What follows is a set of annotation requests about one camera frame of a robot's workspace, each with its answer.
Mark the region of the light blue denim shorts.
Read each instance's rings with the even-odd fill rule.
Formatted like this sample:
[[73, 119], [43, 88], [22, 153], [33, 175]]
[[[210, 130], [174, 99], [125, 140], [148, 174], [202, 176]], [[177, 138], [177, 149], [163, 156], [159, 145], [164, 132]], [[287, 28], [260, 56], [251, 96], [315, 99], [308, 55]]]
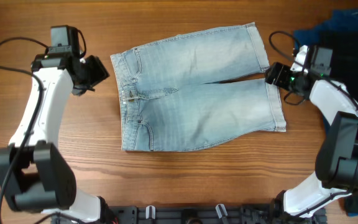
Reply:
[[284, 132], [254, 23], [176, 35], [111, 55], [124, 151], [199, 151], [254, 131]]

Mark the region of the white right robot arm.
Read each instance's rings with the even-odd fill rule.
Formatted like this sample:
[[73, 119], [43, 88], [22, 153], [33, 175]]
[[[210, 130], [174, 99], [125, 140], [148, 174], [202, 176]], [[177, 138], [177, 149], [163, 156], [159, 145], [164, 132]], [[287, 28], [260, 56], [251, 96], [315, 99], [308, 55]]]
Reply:
[[358, 103], [324, 75], [304, 75], [278, 62], [265, 72], [265, 81], [311, 101], [329, 123], [314, 172], [280, 192], [268, 212], [271, 221], [312, 222], [325, 205], [358, 194]]

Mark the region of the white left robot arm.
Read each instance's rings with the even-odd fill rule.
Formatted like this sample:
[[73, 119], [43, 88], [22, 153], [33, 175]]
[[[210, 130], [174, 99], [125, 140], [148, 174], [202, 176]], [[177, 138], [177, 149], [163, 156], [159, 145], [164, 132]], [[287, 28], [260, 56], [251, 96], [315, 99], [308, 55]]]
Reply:
[[68, 97], [93, 90], [108, 75], [99, 58], [87, 55], [79, 29], [51, 28], [50, 45], [31, 64], [32, 89], [20, 125], [0, 148], [0, 223], [3, 202], [14, 212], [42, 213], [55, 223], [116, 223], [103, 198], [78, 189], [58, 150]]

